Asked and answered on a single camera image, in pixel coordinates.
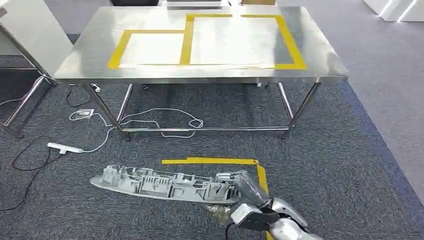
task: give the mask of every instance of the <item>gray carpet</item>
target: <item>gray carpet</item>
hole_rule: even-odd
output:
[[[7,88],[35,73],[1,73],[0,102],[21,96]],[[101,96],[117,113],[126,86],[102,85]],[[305,83],[286,85],[293,105],[306,94]],[[50,89],[37,104],[31,100],[16,122],[26,138],[0,133],[0,208],[17,203],[33,173],[11,168],[14,157],[38,136],[87,150],[105,136],[98,118],[72,122],[76,109],[65,101],[69,86]],[[70,96],[73,103],[87,99],[82,89]],[[13,103],[1,107],[8,113]],[[92,103],[84,108],[94,108]],[[128,114],[150,108],[179,108],[204,120],[205,127],[278,125],[286,119],[275,86],[249,84],[138,86]],[[187,126],[189,120],[173,112],[154,112],[143,118],[164,127]],[[18,165],[36,167],[46,156],[41,140],[21,156]],[[99,151],[68,153],[37,177],[28,200],[14,211],[0,212],[0,239],[224,239],[225,225],[203,204],[155,200],[96,188],[89,179],[112,163],[213,176],[219,171],[246,169],[238,165],[161,165],[162,159],[186,157],[254,158],[266,168],[269,191],[293,204],[310,229],[327,240],[422,239],[407,196],[400,194],[377,149],[362,131],[352,105],[339,85],[322,87],[293,136],[283,140],[275,133],[198,133],[190,139],[162,138],[159,134],[133,134],[129,142],[116,132]],[[265,239],[265,234],[233,229],[230,239]]]

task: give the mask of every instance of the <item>yellow tape outline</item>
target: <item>yellow tape outline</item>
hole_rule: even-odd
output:
[[[259,161],[251,158],[218,158],[218,157],[187,157],[186,159],[164,159],[162,164],[238,164],[255,165],[257,180],[260,187],[268,194],[267,173]],[[274,240],[271,234],[266,232],[267,240]]]
[[[194,35],[194,22],[195,18],[231,18],[231,14],[187,14],[185,16],[185,28],[179,29],[142,29],[142,30],[131,30],[127,29],[123,31],[122,37],[116,46],[115,51],[109,59],[107,66],[110,69],[119,69],[121,64],[121,58],[124,55],[125,49],[127,48],[128,42],[130,41],[132,34],[184,34],[181,47],[181,55],[179,64],[148,64],[148,65],[159,65],[159,66],[190,66],[190,65],[222,65],[222,64],[190,64],[192,55],[192,43]],[[293,63],[276,63],[274,69],[277,70],[303,70],[307,66],[302,58],[295,39],[290,33],[283,16],[281,15],[268,15],[268,14],[243,14],[242,18],[273,18],[277,22],[278,29],[281,37],[284,41],[285,46],[290,54]]]

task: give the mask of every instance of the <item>black cable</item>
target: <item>black cable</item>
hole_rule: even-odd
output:
[[[230,229],[231,225],[234,225],[234,222],[228,224],[225,228],[225,240],[228,240],[228,229]]]
[[[81,107],[82,105],[88,104],[89,102],[91,102],[91,101],[92,101],[92,97],[90,96],[90,98],[89,98],[86,102],[81,103],[81,104],[77,104],[77,105],[72,105],[72,104],[69,102],[69,96],[72,94],[74,87],[79,87],[79,86],[78,86],[78,85],[71,85],[71,86],[70,86],[70,88],[69,88],[69,92],[67,93],[67,95],[66,95],[66,97],[65,97],[66,102],[67,102],[67,104],[68,104],[70,107],[72,107],[72,108],[78,108],[78,107]]]
[[[37,137],[36,139],[34,139],[30,144],[28,144],[28,146],[26,146],[16,157],[15,157],[15,159],[12,161],[12,168],[14,168],[15,170],[18,170],[18,171],[23,171],[23,172],[27,172],[27,171],[35,171],[35,170],[38,170],[33,176],[32,176],[32,178],[31,178],[31,181],[29,181],[29,184],[28,184],[28,186],[26,187],[26,190],[25,190],[25,195],[23,196],[23,198],[22,198],[22,200],[17,204],[17,205],[15,205],[15,206],[13,206],[13,207],[10,207],[10,208],[5,208],[5,209],[0,209],[0,212],[4,212],[4,211],[10,211],[10,210],[14,210],[14,209],[17,209],[17,208],[19,208],[19,206],[21,206],[24,202],[25,202],[25,200],[27,199],[27,196],[28,196],[28,193],[30,192],[30,189],[31,189],[31,186],[33,185],[33,182],[34,182],[34,180],[36,179],[36,177],[38,176],[38,174],[42,171],[42,169],[44,168],[44,167],[46,167],[46,166],[48,166],[49,164],[51,164],[51,163],[54,163],[54,162],[56,162],[57,160],[59,160],[59,159],[61,159],[61,157],[63,157],[64,155],[62,155],[62,154],[60,154],[59,156],[57,156],[55,159],[53,159],[53,160],[51,160],[51,161],[49,161],[49,159],[50,159],[50,155],[51,155],[51,152],[52,152],[52,150],[51,150],[51,148],[49,148],[49,150],[48,150],[48,154],[47,154],[47,157],[45,158],[45,162],[44,162],[44,164],[43,165],[41,165],[41,166],[39,166],[39,167],[35,167],[35,168],[28,168],[28,169],[25,169],[25,168],[20,168],[20,167],[17,167],[16,166],[16,161],[20,158],[20,156],[23,154],[23,153],[25,153],[26,151],[27,151],[27,149],[29,149],[38,139],[41,139],[41,138],[48,138],[49,140],[52,140],[50,137],[48,137],[48,136],[40,136],[40,137]]]

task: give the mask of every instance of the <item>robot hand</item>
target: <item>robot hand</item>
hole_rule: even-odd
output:
[[[269,231],[275,240],[323,240],[306,229],[308,223],[290,204],[271,198],[246,171],[218,173],[216,178],[233,180],[241,196],[249,202],[231,214],[238,228]]]

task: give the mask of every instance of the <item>table top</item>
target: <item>table top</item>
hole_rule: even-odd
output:
[[[67,84],[345,80],[304,7],[101,7],[54,77]]]

